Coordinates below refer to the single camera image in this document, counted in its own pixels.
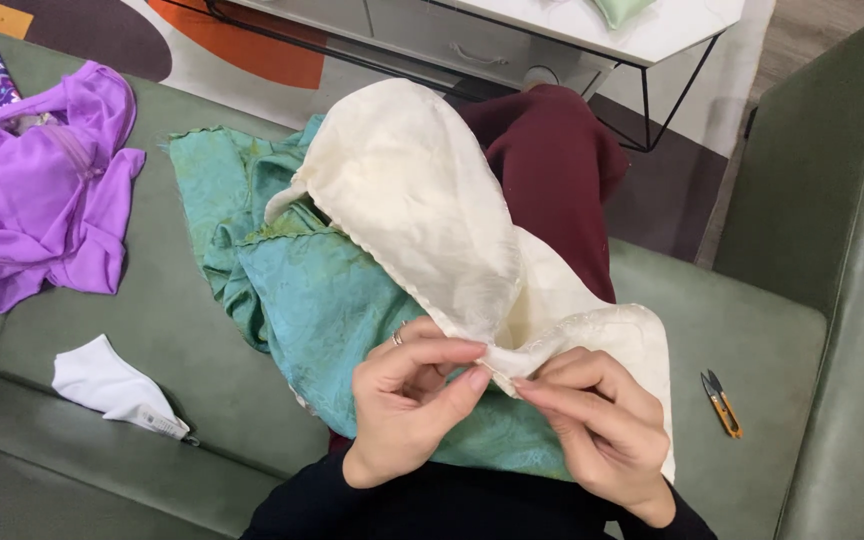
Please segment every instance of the green sofa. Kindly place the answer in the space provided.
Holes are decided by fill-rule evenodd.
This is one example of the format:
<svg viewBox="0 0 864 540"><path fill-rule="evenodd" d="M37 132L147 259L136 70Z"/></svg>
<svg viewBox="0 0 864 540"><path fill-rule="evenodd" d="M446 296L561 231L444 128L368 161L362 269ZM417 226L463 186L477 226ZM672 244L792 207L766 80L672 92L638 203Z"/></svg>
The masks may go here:
<svg viewBox="0 0 864 540"><path fill-rule="evenodd" d="M25 95L82 63L0 35ZM0 316L0 538L222 538L326 451L327 430L199 275L167 133L290 129L128 78L135 181L116 296L53 288ZM722 538L864 537L864 30L766 94L716 273L610 243L620 302L668 336L676 486ZM56 353L106 334L195 430L193 447L56 396ZM726 436L712 368L745 436Z"/></svg>

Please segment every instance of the scissors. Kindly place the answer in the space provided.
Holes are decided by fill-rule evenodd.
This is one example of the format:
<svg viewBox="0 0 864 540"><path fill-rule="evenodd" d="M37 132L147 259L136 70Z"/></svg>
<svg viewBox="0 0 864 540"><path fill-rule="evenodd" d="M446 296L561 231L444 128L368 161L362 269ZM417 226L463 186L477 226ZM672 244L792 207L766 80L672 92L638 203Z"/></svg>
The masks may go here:
<svg viewBox="0 0 864 540"><path fill-rule="evenodd" d="M719 382L719 377L715 376L713 370L708 370L708 376L705 373L701 375L705 393L708 394L708 399L712 402L715 412L719 413L719 419L722 420L722 426L725 427L726 433L733 439L742 438L742 427L738 424L736 413L729 404L729 398L722 391L722 383Z"/></svg>

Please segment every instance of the drawer handle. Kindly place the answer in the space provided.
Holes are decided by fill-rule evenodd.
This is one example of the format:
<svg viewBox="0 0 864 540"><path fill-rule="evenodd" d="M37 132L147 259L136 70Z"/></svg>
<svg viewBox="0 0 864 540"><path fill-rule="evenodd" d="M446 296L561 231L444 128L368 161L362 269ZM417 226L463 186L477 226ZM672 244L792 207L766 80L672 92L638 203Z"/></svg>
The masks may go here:
<svg viewBox="0 0 864 540"><path fill-rule="evenodd" d="M502 56L496 56L493 59L482 59L475 56L467 55L466 52L462 50L462 45L459 45L454 41L448 44L448 48L455 51L455 54L459 55L459 58L461 58L462 60L473 64L480 64L482 66L491 66L493 64L505 66L509 64L509 60L505 59Z"/></svg>

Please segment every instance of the white silk fabric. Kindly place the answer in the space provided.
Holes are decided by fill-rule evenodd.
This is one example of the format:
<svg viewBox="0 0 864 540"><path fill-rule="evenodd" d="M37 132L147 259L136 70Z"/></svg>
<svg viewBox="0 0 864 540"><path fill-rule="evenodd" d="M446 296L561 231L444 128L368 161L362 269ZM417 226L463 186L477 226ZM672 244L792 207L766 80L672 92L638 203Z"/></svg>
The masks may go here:
<svg viewBox="0 0 864 540"><path fill-rule="evenodd" d="M488 344L479 362L510 396L519 397L511 378L559 353L603 350L661 401L672 436L662 321L596 298L545 242L514 226L475 135L428 88L383 80L333 105L266 222L306 194L447 336ZM672 448L662 472L673 480Z"/></svg>

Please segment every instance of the hand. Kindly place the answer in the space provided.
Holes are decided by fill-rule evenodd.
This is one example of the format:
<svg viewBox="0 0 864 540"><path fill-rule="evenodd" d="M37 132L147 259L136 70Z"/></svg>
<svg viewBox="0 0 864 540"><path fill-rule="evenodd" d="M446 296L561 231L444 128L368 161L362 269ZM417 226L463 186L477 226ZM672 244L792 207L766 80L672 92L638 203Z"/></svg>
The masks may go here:
<svg viewBox="0 0 864 540"><path fill-rule="evenodd" d="M662 476L669 449L663 406L605 351L578 347L551 358L515 389L558 435L565 466L589 493L660 529L675 518Z"/></svg>
<svg viewBox="0 0 864 540"><path fill-rule="evenodd" d="M474 361L483 343L446 337L429 317L399 330L352 372L358 433L342 461L348 485L367 488L411 473L426 463L442 438L469 416L491 374ZM446 376L471 366L446 386Z"/></svg>

